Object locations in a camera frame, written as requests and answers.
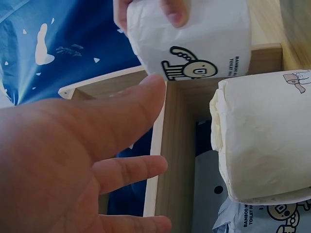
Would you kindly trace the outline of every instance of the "wooden box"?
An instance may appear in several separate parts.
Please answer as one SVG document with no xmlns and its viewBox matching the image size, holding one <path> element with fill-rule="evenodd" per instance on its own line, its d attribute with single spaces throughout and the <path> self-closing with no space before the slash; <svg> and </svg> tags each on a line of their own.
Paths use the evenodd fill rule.
<svg viewBox="0 0 311 233">
<path fill-rule="evenodd" d="M 252 49 L 249 74 L 282 70 L 280 44 L 257 45 Z M 112 93 L 137 85 L 146 73 L 134 67 L 59 90 L 65 99 L 89 100 L 106 98 Z M 154 124 L 151 155 L 162 155 L 168 171 L 147 181 L 144 216 L 168 216 L 172 233 L 190 233 L 193 208 L 195 122 L 210 119 L 209 102 L 222 78 L 166 82 L 166 100 Z M 107 198 L 101 197 L 104 213 Z"/>
</svg>

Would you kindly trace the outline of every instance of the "white paper wrapper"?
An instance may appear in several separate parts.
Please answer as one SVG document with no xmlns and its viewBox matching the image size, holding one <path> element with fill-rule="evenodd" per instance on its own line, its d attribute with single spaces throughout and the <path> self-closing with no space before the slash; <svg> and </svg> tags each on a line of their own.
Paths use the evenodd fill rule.
<svg viewBox="0 0 311 233">
<path fill-rule="evenodd" d="M 181 29 L 164 16 L 157 0 L 134 0 L 127 33 L 148 74 L 167 80 L 245 75 L 251 58 L 247 0 L 191 0 Z"/>
<path fill-rule="evenodd" d="M 275 205 L 311 199 L 310 83 L 309 70 L 219 82 L 210 102 L 211 138 L 232 200 Z"/>
</svg>

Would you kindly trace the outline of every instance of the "cartoon character print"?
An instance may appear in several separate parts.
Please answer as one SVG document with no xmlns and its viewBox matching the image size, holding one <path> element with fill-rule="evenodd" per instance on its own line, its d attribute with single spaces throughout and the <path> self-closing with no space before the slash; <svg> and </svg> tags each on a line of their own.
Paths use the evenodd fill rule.
<svg viewBox="0 0 311 233">
<path fill-rule="evenodd" d="M 311 83 L 311 70 L 285 74 L 283 77 L 288 84 L 294 85 L 303 94 L 306 92 L 306 89 L 302 85 Z"/>
<path fill-rule="evenodd" d="M 182 57 L 187 61 L 184 65 L 170 65 L 169 61 L 161 62 L 165 75 L 170 81 L 175 81 L 176 78 L 207 78 L 218 73 L 217 67 L 213 63 L 205 60 L 199 60 L 188 49 L 173 46 L 170 49 L 170 53 L 172 55 Z"/>
<path fill-rule="evenodd" d="M 276 233 L 295 233 L 299 224 L 300 215 L 298 206 L 303 206 L 305 211 L 311 209 L 311 200 L 299 202 L 289 205 L 271 205 L 267 206 L 268 214 L 276 221 L 285 221 L 285 224 L 280 225 Z"/>
</svg>

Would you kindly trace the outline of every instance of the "hand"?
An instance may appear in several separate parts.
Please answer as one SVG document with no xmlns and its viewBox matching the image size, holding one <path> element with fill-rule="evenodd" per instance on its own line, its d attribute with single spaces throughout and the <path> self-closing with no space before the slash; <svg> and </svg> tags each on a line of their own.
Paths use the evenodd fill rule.
<svg viewBox="0 0 311 233">
<path fill-rule="evenodd" d="M 160 217 L 102 216 L 98 196 L 167 169 L 161 156 L 113 158 L 151 127 L 160 76 L 104 100 L 0 110 L 0 232 L 168 233 Z"/>
<path fill-rule="evenodd" d="M 113 15 L 116 25 L 127 32 L 127 7 L 133 0 L 113 0 Z M 180 28 L 188 21 L 188 12 L 183 0 L 159 0 L 160 7 L 171 24 Z"/>
</svg>

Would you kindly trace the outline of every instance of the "toilet paper package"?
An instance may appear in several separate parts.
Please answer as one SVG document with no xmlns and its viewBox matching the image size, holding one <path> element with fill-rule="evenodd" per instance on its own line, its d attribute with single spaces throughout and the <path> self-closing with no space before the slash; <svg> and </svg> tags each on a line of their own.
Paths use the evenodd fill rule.
<svg viewBox="0 0 311 233">
<path fill-rule="evenodd" d="M 210 233 L 218 210 L 228 197 L 218 170 L 218 153 L 207 151 L 195 158 L 192 231 Z"/>
<path fill-rule="evenodd" d="M 174 28 L 159 1 L 134 0 L 127 34 L 148 74 L 166 80 L 232 77 L 248 72 L 251 30 L 247 0 L 189 0 L 188 23 Z"/>
<path fill-rule="evenodd" d="M 211 142 L 229 197 L 252 205 L 311 199 L 311 70 L 219 82 Z"/>
<path fill-rule="evenodd" d="M 310 231 L 311 200 L 253 206 L 228 198 L 218 215 L 213 227 L 215 233 L 304 233 Z"/>
</svg>

